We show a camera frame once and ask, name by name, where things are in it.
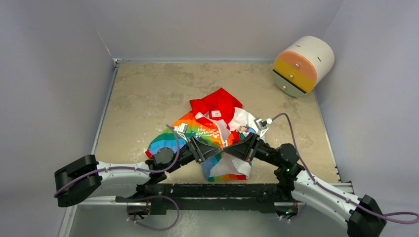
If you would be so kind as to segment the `rainbow red white kids jacket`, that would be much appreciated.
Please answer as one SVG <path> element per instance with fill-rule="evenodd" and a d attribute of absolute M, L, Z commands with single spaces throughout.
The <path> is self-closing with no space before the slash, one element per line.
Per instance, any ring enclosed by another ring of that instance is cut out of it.
<path fill-rule="evenodd" d="M 172 124 L 175 130 L 182 125 L 187 126 L 185 138 L 176 142 L 173 133 L 166 129 L 151 141 L 145 152 L 147 157 L 151 158 L 164 147 L 176 151 L 177 146 L 184 147 L 186 139 L 190 137 L 225 148 L 242 141 L 250 133 L 263 134 L 256 126 L 255 116 L 244 110 L 242 103 L 223 88 L 201 99 L 190 100 L 190 106 L 191 111 Z M 225 153 L 219 153 L 201 163 L 209 182 L 247 180 L 251 165 L 250 161 L 246 162 Z"/>

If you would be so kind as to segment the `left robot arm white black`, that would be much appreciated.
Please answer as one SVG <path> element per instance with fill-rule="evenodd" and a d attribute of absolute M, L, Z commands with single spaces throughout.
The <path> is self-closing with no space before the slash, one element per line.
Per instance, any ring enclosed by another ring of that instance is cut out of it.
<path fill-rule="evenodd" d="M 86 155 L 58 169 L 54 173 L 59 207 L 77 205 L 88 198 L 119 196 L 141 202 L 147 197 L 144 185 L 166 179 L 166 174 L 190 162 L 201 163 L 222 152 L 191 137 L 175 140 L 175 147 L 162 147 L 148 160 L 135 164 L 111 164 L 97 161 L 95 155 Z"/>

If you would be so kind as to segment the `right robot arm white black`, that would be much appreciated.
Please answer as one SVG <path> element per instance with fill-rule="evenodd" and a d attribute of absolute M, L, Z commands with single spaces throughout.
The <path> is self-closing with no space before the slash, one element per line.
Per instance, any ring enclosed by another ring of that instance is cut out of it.
<path fill-rule="evenodd" d="M 276 166 L 274 174 L 279 181 L 277 194 L 280 199 L 289 201 L 293 198 L 312 206 L 346 227 L 350 237 L 378 237 L 387 224 L 381 218 L 383 213 L 375 199 L 346 193 L 315 177 L 298 163 L 300 157 L 290 143 L 272 148 L 251 133 L 223 151 L 243 161 L 256 158 Z"/>

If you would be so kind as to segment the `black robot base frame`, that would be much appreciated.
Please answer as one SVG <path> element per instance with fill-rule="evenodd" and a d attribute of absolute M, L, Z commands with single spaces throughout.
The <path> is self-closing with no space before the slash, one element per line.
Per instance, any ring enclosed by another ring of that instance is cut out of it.
<path fill-rule="evenodd" d="M 278 184 L 171 184 L 163 182 L 166 178 L 166 174 L 152 174 L 146 184 L 136 185 L 133 195 L 117 196 L 116 202 L 146 202 L 152 215 L 163 215 L 177 208 L 296 214 L 296 200 L 290 190 Z"/>

